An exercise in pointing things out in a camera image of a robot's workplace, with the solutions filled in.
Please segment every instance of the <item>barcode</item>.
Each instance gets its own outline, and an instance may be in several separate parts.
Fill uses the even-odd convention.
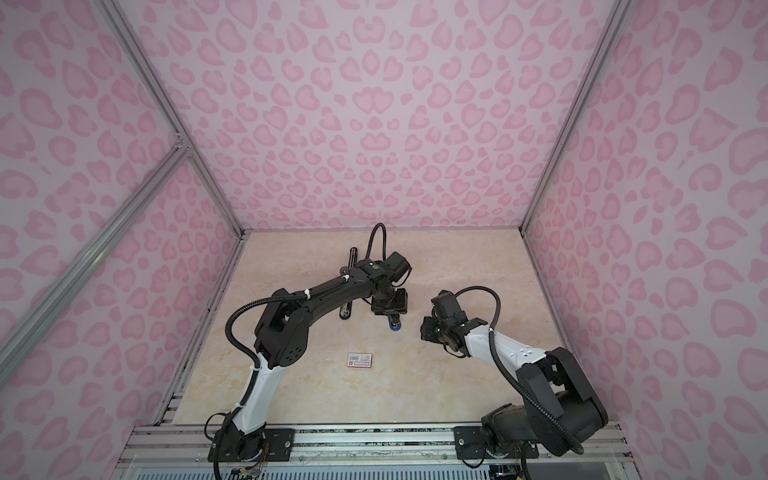
[[[358,368],[371,368],[372,353],[350,353],[346,357],[346,365]]]

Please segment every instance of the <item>pink wallpaper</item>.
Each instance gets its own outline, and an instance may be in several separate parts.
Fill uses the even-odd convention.
[[[169,150],[88,0],[0,6],[0,344]]]
[[[646,480],[768,476],[768,3],[640,3],[532,241]]]
[[[122,2],[240,221],[518,225],[613,0]]]
[[[111,473],[161,400],[233,239],[182,165],[0,391],[0,477]]]

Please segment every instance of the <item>beige table surface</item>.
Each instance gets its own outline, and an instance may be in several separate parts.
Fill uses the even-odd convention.
[[[200,351],[173,423],[201,424],[240,399],[250,360],[224,336],[229,315],[251,300],[284,287],[293,292],[338,275],[349,248],[365,254],[368,232],[252,233]],[[371,257],[381,255],[381,233]],[[543,349],[561,345],[517,230],[390,230],[387,253],[398,251],[413,266],[406,289],[408,314],[398,332],[361,300],[352,318],[338,310],[310,329],[307,351],[286,371],[268,414],[270,423],[479,421],[505,403],[521,403],[495,366],[456,359],[419,338],[429,299],[440,290],[484,285],[502,298],[498,330]],[[491,321],[487,293],[459,297],[469,318]],[[264,307],[243,314],[235,336],[253,345]],[[371,369],[346,366],[347,353],[372,353]]]

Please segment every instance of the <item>small box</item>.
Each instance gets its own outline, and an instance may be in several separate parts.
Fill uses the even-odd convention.
[[[346,356],[346,365],[357,369],[369,369],[372,358],[372,353],[349,353]]]

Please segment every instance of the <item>wall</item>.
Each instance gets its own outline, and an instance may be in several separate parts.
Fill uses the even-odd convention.
[[[612,3],[121,4],[243,225],[327,228],[519,225]]]
[[[173,140],[88,0],[0,7],[0,345]]]
[[[151,419],[232,244],[182,165],[0,391],[0,477],[108,478]]]
[[[768,3],[641,2],[535,221],[643,478],[768,475]]]

